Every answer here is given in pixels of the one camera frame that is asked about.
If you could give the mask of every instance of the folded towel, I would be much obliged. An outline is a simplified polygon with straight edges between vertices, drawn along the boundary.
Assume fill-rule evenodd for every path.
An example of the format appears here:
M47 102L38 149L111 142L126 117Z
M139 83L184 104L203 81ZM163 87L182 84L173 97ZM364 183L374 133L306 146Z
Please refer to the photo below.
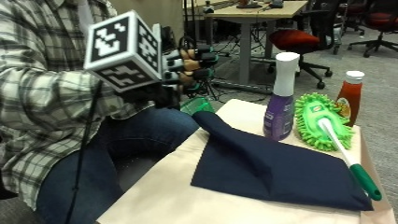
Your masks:
M340 159L236 130L211 112L192 118L210 136L191 186L266 201L372 210Z

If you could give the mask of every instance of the green handle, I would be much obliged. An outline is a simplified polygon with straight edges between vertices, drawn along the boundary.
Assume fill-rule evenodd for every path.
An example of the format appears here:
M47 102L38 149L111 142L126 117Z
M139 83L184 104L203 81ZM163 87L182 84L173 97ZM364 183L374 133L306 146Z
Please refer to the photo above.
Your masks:
M366 172L366 170L363 169L362 165L359 164L354 164L350 167L350 171L352 173L352 175L355 176L359 185L362 187L362 189L368 193L370 198L374 201L380 201L381 200L381 193L378 190L368 173Z

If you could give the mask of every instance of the red bottle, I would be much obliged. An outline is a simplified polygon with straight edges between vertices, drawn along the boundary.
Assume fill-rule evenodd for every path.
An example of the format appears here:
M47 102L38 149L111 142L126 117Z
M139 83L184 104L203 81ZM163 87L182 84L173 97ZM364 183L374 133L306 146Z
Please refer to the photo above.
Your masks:
M350 120L346 124L350 127L356 121L359 111L363 75L363 72L359 71L346 73L346 80L335 100L336 106L340 107L339 115Z

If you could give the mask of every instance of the plaid shirt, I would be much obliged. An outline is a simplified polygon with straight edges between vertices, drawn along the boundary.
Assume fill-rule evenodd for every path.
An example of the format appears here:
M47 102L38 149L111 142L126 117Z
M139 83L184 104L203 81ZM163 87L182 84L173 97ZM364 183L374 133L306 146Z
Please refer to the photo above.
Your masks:
M115 16L87 0L94 22ZM35 209L50 166L78 150L98 79L83 69L85 37L67 0L0 1L0 167L5 188ZM103 85L90 137L103 117L137 113Z

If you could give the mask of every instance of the beige paper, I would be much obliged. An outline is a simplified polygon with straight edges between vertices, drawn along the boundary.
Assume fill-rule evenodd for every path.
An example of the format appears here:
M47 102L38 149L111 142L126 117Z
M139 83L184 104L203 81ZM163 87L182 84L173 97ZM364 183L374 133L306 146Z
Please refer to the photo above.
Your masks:
M266 106L231 100L218 111L234 128L262 135ZM352 156L363 162L378 186L360 129L355 126ZM198 129L177 150L150 169L98 218L101 224L395 224L387 197L375 211L362 213L328 207L276 203L190 186L208 133ZM292 133L287 144L302 145Z

